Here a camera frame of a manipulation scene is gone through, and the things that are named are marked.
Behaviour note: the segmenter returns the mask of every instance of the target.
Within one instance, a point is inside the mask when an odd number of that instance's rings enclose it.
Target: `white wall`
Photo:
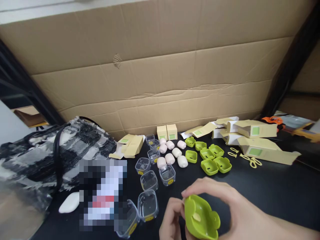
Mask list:
[[[32,131],[0,101],[0,145],[17,141]]]
[[[0,24],[144,0],[0,0]]]

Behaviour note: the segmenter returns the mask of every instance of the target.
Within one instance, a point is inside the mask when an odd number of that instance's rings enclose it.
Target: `transparent plastic cup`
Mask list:
[[[136,170],[137,173],[143,175],[144,173],[148,172],[151,168],[149,158],[139,158],[136,163]]]
[[[140,193],[138,197],[138,214],[144,222],[157,217],[159,206],[156,192],[152,189]]]
[[[127,208],[127,219],[123,221],[119,220],[119,228],[121,228],[121,230],[117,232],[117,235],[123,239],[130,238],[130,235],[140,222],[138,209],[130,199],[127,200]]]
[[[154,171],[148,171],[140,177],[141,187],[144,191],[153,189],[156,191],[159,187],[158,179]]]
[[[157,139],[151,140],[151,141],[149,142],[149,147],[150,147],[150,149],[154,149],[154,148],[159,149],[159,147],[160,147],[160,142],[159,142],[159,140],[157,140]]]
[[[157,161],[158,161],[158,158],[160,157],[160,152],[158,149],[156,148],[153,148],[153,149],[150,149],[148,152],[148,158],[150,159],[150,163],[151,164],[156,164]]]
[[[176,181],[176,171],[171,164],[166,164],[163,168],[159,169],[159,174],[165,186],[169,186]]]
[[[154,135],[153,134],[149,134],[146,136],[146,142],[149,145],[149,142],[152,141],[154,139]]]

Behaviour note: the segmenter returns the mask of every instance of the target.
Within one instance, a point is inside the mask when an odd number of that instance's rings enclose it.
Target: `yellow plastic clip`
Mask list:
[[[230,148],[230,150],[231,150],[231,151],[234,151],[234,152],[236,152],[236,153],[239,152],[239,150],[237,150],[237,149],[235,149],[235,148]]]
[[[236,154],[234,154],[234,153],[232,153],[232,152],[228,152],[228,154],[230,155],[230,156],[232,156],[232,157],[237,157],[237,155]]]

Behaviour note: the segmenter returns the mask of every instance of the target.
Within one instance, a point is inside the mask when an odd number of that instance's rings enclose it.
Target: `white soap bar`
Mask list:
[[[59,208],[59,213],[70,213],[73,212],[78,206],[80,202],[80,193],[74,192],[71,193],[66,200],[61,204]]]
[[[159,157],[158,158],[157,166],[158,166],[159,169],[164,167],[166,164],[167,164],[166,163],[166,159],[164,157]]]
[[[167,149],[168,149],[167,145],[161,144],[160,147],[159,147],[159,152],[160,153],[166,153]]]
[[[174,148],[174,149],[172,150],[172,154],[174,155],[175,158],[178,158],[179,156],[182,155],[182,152],[180,151],[179,148]]]
[[[186,166],[188,166],[188,161],[186,157],[185,156],[178,157],[178,164],[179,164],[179,167],[181,168],[185,168]]]
[[[173,143],[172,141],[168,141],[168,142],[166,143],[166,145],[167,145],[167,147],[168,147],[169,150],[172,150],[172,149],[174,148],[174,143]]]
[[[186,144],[184,141],[181,141],[181,140],[180,140],[180,141],[177,143],[177,147],[179,147],[179,148],[181,148],[181,149],[185,149],[186,146],[187,146],[187,144]]]
[[[160,145],[167,143],[167,140],[165,138],[160,138],[159,141],[160,141]]]
[[[176,161],[172,153],[166,154],[165,158],[166,158],[166,162],[171,165],[174,164],[174,162]]]

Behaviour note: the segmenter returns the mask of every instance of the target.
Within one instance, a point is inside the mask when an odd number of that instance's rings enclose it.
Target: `green plastic mold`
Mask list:
[[[232,168],[232,165],[228,158],[217,157],[214,159],[214,161],[217,163],[219,172],[221,173],[227,173]]]
[[[205,142],[196,142],[195,147],[197,151],[200,151],[202,148],[207,147],[207,144]]]
[[[221,149],[221,147],[217,145],[211,144],[209,149],[211,150],[211,152],[214,154],[215,157],[222,157],[224,154],[224,151]]]
[[[184,202],[186,225],[189,232],[198,239],[218,239],[220,217],[212,211],[209,203],[197,195],[191,195]]]
[[[217,163],[211,159],[201,161],[201,168],[209,176],[212,176],[219,171]]]
[[[202,157],[203,160],[205,160],[205,159],[212,160],[215,158],[213,152],[211,152],[211,150],[206,147],[204,147],[200,150],[200,156]]]
[[[186,159],[188,162],[197,163],[198,154],[195,151],[187,150],[186,151]]]
[[[194,144],[196,143],[196,140],[194,137],[188,137],[186,140],[184,140],[188,147],[194,147]]]

